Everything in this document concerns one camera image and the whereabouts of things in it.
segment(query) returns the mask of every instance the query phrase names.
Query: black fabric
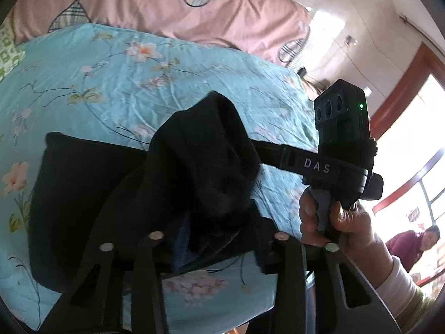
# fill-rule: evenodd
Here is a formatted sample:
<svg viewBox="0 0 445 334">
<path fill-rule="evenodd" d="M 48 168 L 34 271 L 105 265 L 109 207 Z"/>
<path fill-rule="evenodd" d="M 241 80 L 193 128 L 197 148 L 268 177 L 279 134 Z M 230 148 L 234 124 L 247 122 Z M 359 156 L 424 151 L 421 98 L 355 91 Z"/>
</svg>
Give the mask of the black fabric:
<svg viewBox="0 0 445 334">
<path fill-rule="evenodd" d="M 217 92 L 173 114 L 148 152 L 59 133 L 46 141 L 29 248 L 33 276 L 52 290 L 67 288 L 84 250 L 112 242 L 133 259 L 143 236 L 187 210 L 195 250 L 248 220 L 260 159 L 235 107 Z"/>
</svg>

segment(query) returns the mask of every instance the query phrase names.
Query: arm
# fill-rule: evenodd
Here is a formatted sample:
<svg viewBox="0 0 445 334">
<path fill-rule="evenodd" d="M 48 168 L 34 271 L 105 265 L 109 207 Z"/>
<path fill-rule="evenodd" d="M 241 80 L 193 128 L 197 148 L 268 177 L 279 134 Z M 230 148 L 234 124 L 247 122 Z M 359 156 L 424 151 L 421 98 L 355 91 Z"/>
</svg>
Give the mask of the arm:
<svg viewBox="0 0 445 334">
<path fill-rule="evenodd" d="M 317 232 L 317 203 L 308 191 L 300 198 L 302 242 L 324 246 L 329 240 Z M 372 229 L 372 220 L 361 205 L 356 211 L 344 211 L 339 203 L 331 209 L 335 229 L 348 233 L 345 254 L 354 261 L 406 333 L 431 308 L 434 300 L 423 297 L 400 259 L 391 256 L 386 244 Z"/>
<path fill-rule="evenodd" d="M 305 191 L 300 198 L 300 230 L 302 242 L 314 246 L 324 246 L 329 240 L 317 232 L 317 203 Z M 371 216 L 361 204 L 356 211 L 345 211 L 340 202 L 331 208 L 331 222 L 340 232 L 348 233 L 344 248 L 345 255 L 359 267 L 373 287 L 383 283 L 392 271 L 392 257 L 385 243 L 372 229 Z"/>
</svg>

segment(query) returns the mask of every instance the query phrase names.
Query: person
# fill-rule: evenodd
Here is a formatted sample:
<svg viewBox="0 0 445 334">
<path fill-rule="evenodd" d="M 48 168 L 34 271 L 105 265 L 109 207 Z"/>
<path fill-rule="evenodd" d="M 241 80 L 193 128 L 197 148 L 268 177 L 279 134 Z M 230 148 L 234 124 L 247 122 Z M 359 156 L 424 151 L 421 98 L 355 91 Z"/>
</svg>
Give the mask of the person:
<svg viewBox="0 0 445 334">
<path fill-rule="evenodd" d="M 432 225 L 422 233 L 413 230 L 401 232 L 389 240 L 386 247 L 391 255 L 400 258 L 402 266 L 410 272 L 422 254 L 431 249 L 440 237 L 439 227 Z"/>
<path fill-rule="evenodd" d="M 301 242 L 324 246 L 329 242 L 317 231 L 317 203 L 309 190 L 300 197 Z M 371 215 L 360 203 L 355 209 L 342 209 L 340 202 L 331 207 L 330 220 L 333 227 L 348 234 L 342 247 L 344 254 L 353 261 L 366 276 L 377 294 L 396 319 L 403 333 L 426 315 L 434 299 L 424 297 L 397 256 L 392 256 L 382 239 L 372 228 Z"/>
</svg>

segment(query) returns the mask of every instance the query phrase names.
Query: finger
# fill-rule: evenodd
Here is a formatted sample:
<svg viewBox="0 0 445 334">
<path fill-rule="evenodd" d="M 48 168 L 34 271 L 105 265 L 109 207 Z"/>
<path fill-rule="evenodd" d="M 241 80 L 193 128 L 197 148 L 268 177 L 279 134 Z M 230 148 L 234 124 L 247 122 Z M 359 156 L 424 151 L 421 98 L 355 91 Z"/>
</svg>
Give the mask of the finger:
<svg viewBox="0 0 445 334">
<path fill-rule="evenodd" d="M 370 232 L 372 225 L 371 217 L 364 209 L 346 211 L 340 202 L 331 207 L 331 222 L 337 231 L 348 233 Z"/>
<path fill-rule="evenodd" d="M 315 213 L 317 212 L 317 202 L 309 192 L 309 188 L 306 188 L 300 197 L 300 207 L 309 216 L 315 216 Z"/>
<path fill-rule="evenodd" d="M 300 232 L 302 235 L 306 233 L 312 233 L 317 231 L 317 223 L 313 222 L 302 222 L 300 225 Z"/>
<path fill-rule="evenodd" d="M 325 238 L 321 233 L 318 231 L 314 232 L 305 232 L 301 238 L 302 244 L 312 245 L 312 246 L 318 246 L 323 247 L 328 242 L 330 242 L 327 238 Z"/>
<path fill-rule="evenodd" d="M 298 210 L 298 215 L 300 216 L 300 220 L 301 220 L 302 223 L 310 224 L 310 225 L 314 225 L 315 228 L 317 228 L 317 226 L 318 226 L 318 221 L 317 221 L 317 217 L 316 217 L 316 216 L 310 216 L 310 215 L 308 215 L 308 214 L 304 211 L 304 209 L 303 209 L 302 207 L 300 207 L 300 209 Z"/>
</svg>

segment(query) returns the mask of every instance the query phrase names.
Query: pink pillow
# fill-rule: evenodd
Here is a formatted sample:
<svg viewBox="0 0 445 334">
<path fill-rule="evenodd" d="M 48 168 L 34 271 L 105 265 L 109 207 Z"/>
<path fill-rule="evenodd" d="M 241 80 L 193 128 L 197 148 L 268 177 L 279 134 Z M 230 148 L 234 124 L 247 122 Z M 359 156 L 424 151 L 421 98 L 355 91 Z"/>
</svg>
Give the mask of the pink pillow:
<svg viewBox="0 0 445 334">
<path fill-rule="evenodd" d="M 237 48 L 280 65 L 310 22 L 291 0 L 18 0 L 13 19 L 18 43 L 93 22 Z"/>
</svg>

